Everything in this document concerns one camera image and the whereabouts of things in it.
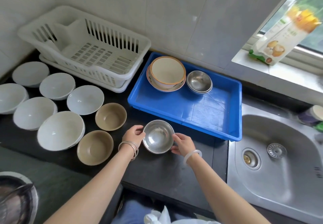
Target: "white plastic dish rack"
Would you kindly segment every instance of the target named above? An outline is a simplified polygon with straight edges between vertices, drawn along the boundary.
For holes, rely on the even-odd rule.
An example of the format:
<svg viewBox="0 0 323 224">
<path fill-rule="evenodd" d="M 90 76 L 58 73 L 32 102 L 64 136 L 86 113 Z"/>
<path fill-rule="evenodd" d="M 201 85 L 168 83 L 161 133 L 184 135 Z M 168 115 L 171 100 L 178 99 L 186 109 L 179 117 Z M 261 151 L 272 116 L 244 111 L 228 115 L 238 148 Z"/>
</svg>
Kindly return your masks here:
<svg viewBox="0 0 323 224">
<path fill-rule="evenodd" d="M 151 41 L 140 34 L 77 10 L 59 6 L 18 30 L 56 68 L 114 92 L 123 92 Z"/>
</svg>

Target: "stainless steel sink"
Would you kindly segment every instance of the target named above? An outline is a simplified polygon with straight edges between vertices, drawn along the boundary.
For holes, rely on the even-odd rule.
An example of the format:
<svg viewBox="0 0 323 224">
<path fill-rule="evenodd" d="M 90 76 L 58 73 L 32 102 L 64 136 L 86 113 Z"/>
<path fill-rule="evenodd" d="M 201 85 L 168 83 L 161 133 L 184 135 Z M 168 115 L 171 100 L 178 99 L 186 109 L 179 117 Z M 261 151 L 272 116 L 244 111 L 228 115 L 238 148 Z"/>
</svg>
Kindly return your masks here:
<svg viewBox="0 0 323 224">
<path fill-rule="evenodd" d="M 323 146 L 314 139 L 317 131 L 245 104 L 242 115 L 242 140 L 229 142 L 228 185 L 251 204 L 323 223 Z"/>
</svg>

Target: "window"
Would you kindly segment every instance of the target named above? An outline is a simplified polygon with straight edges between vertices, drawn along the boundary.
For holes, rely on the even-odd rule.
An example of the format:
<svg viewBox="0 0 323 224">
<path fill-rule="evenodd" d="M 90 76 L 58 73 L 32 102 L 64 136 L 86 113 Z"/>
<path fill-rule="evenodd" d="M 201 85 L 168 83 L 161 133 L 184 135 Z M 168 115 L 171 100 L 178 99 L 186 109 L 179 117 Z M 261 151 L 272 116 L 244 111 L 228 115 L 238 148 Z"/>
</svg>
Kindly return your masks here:
<svg viewBox="0 0 323 224">
<path fill-rule="evenodd" d="M 265 34 L 294 3 L 297 3 L 301 10 L 312 10 L 315 13 L 315 16 L 318 17 L 320 21 L 323 21 L 323 0 L 286 0 L 262 27 L 259 33 L 254 35 L 247 44 L 249 44 L 249 46 L 254 44 L 257 39 Z M 310 65 L 323 69 L 323 24 L 310 33 L 292 52 L 293 53 L 287 55 L 287 57 L 298 59 L 298 61 L 309 63 Z"/>
</svg>

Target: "green object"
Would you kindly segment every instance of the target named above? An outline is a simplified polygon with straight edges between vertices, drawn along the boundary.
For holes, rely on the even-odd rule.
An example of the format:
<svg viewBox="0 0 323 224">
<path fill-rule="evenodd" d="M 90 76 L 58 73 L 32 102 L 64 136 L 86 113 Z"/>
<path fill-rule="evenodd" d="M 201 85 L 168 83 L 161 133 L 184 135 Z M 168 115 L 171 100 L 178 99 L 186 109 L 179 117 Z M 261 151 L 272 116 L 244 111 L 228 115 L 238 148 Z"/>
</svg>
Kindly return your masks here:
<svg viewBox="0 0 323 224">
<path fill-rule="evenodd" d="M 323 132 L 323 122 L 318 123 L 314 128 L 319 132 Z"/>
<path fill-rule="evenodd" d="M 257 55 L 255 55 L 254 54 L 254 50 L 252 50 L 252 49 L 250 49 L 250 51 L 249 51 L 249 54 L 248 54 L 251 58 L 253 58 L 253 59 L 257 59 L 257 60 L 259 60 L 259 61 L 262 61 L 262 62 L 264 62 L 264 63 L 266 63 L 265 62 L 265 58 L 263 57 L 263 56 L 257 56 Z"/>
</svg>

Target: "person's right arm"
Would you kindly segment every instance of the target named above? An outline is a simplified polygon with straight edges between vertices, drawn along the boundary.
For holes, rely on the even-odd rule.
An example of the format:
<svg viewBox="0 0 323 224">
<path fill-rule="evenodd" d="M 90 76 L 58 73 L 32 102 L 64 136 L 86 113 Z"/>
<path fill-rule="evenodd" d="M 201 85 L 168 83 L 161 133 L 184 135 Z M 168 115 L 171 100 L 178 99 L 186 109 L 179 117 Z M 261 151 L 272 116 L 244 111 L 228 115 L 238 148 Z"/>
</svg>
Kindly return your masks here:
<svg viewBox="0 0 323 224">
<path fill-rule="evenodd" d="M 175 133 L 172 153 L 185 156 L 195 150 L 189 136 Z M 255 208 L 232 190 L 200 157 L 194 153 L 187 160 L 216 218 L 222 224 L 270 224 Z"/>
</svg>

